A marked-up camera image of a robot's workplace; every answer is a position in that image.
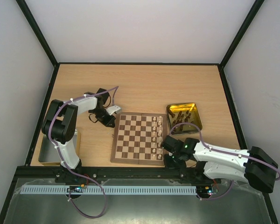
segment gray wall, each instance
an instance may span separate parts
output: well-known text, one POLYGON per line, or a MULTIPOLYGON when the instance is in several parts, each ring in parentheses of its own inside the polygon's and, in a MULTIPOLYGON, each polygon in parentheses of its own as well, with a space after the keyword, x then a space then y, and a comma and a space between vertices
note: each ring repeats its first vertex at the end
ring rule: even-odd
POLYGON ((24 165, 53 66, 15 0, 0 0, 0 212, 24 165))
POLYGON ((254 0, 26 0, 59 62, 219 63, 254 0))
MULTIPOLYGON (((280 0, 266 0, 225 72, 246 141, 280 167, 280 0)), ((270 195, 280 222, 280 181, 270 195)))

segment dark brown square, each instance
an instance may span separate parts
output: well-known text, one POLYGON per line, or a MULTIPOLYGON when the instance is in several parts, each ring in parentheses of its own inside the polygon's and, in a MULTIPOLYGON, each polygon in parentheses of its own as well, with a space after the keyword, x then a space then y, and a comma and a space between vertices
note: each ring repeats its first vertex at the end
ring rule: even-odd
POLYGON ((149 153, 145 153, 145 157, 146 160, 150 160, 150 154, 149 153))
POLYGON ((117 152, 122 152, 122 146, 117 146, 117 152))
POLYGON ((127 153, 122 153, 121 157, 122 158, 127 158, 127 153))
POLYGON ((139 159, 139 153, 134 153, 134 159, 139 159))

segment wooden table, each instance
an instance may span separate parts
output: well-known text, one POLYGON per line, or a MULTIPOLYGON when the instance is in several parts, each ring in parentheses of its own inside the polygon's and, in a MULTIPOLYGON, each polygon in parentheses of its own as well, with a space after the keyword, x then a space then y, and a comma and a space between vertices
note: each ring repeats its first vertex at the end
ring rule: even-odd
MULTIPOLYGON (((211 65, 94 65, 61 64, 51 100, 68 100, 84 92, 96 92, 119 85, 115 104, 124 112, 165 113, 166 106, 175 103, 196 103, 206 142, 239 149, 225 93, 217 66, 211 65)), ((111 163, 114 129, 93 124, 88 113, 77 118, 81 132, 80 154, 83 166, 92 167, 155 167, 111 163)), ((198 138, 198 134, 183 135, 198 138)), ((40 134, 31 166, 38 162, 40 134)))

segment chessboard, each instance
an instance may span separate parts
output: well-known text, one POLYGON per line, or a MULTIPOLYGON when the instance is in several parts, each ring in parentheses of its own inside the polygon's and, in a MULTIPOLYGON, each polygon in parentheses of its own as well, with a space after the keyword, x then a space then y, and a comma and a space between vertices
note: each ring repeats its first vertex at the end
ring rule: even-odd
POLYGON ((164 165, 165 114, 122 112, 115 120, 111 162, 164 165))

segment golden tray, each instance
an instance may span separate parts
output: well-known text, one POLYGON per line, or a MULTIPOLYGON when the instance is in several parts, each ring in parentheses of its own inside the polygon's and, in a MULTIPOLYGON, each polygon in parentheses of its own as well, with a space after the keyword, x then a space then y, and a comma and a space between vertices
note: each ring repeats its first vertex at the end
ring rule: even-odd
MULTIPOLYGON (((194 103, 173 104, 166 107, 166 115, 169 128, 182 122, 189 122, 197 125, 202 130, 201 120, 199 118, 198 109, 194 103)), ((197 133, 198 130, 190 125, 181 125, 174 129, 172 135, 197 133)))

